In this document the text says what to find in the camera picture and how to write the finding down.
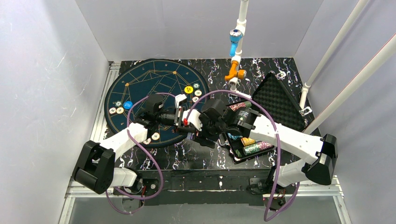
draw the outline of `blue valve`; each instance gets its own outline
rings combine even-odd
[[[240,30],[233,29],[230,31],[231,49],[230,56],[235,56],[236,48],[238,47],[238,42],[242,39],[243,35]]]

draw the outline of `black marble table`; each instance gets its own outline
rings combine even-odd
[[[209,89],[220,90],[228,89],[229,85],[224,80],[224,76],[228,74],[231,59],[194,59],[179,60],[195,68],[200,72],[208,83]],[[121,63],[120,74],[137,64],[139,61],[124,61]],[[293,58],[245,58],[240,63],[240,68],[247,71],[244,80],[239,80],[238,90],[253,94],[257,86],[269,72],[279,74],[285,86],[289,87],[291,95],[295,101],[299,102],[299,94],[302,82],[297,71]],[[229,96],[227,93],[217,93],[216,98],[220,98],[226,103],[239,101],[239,98]],[[314,119],[312,114],[306,116],[309,124]],[[113,133],[107,128],[106,137],[112,136]],[[180,143],[162,147],[153,148],[150,153],[159,163],[162,170],[191,170],[191,169],[253,169],[253,168],[269,168],[273,166],[276,160],[276,151],[268,154],[257,156],[248,161],[234,164],[229,155],[229,150],[216,144],[214,149],[202,147],[198,143],[183,140]],[[282,151],[282,164],[291,163],[298,159],[294,155]],[[126,152],[116,161],[116,167],[129,167],[137,170],[155,170],[153,162],[139,148]]]

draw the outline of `metal bracket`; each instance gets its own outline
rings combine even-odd
[[[305,115],[307,115],[307,114],[309,114],[311,112],[312,112],[312,109],[309,106],[307,106],[304,109],[300,110],[300,114],[303,115],[303,116],[305,116]]]

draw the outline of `dark blue round mat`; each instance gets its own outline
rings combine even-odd
[[[195,86],[196,88],[193,87],[193,92],[187,94],[184,92],[186,86]],[[193,105],[192,98],[196,96],[195,91],[197,90],[200,90],[202,95],[209,92],[205,79],[195,69],[165,59],[142,61],[121,74],[110,86],[105,98],[107,125],[114,133],[126,128],[130,103],[133,104],[143,97],[157,92],[168,92],[175,96],[184,93],[187,95],[186,105],[190,108]],[[165,99],[165,108],[175,106],[173,97],[166,96]],[[202,100],[197,109],[200,109],[205,102],[206,99]],[[133,109],[133,115],[137,114],[144,106],[144,103],[136,106]],[[159,138],[157,140],[151,138],[151,142],[145,147],[165,147],[178,143],[186,137],[186,135],[173,133],[172,126],[160,125],[156,132],[159,134]]]

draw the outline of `yellow poker chip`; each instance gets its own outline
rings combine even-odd
[[[194,89],[191,86],[186,86],[184,88],[184,92],[187,94],[191,94],[194,91]]]

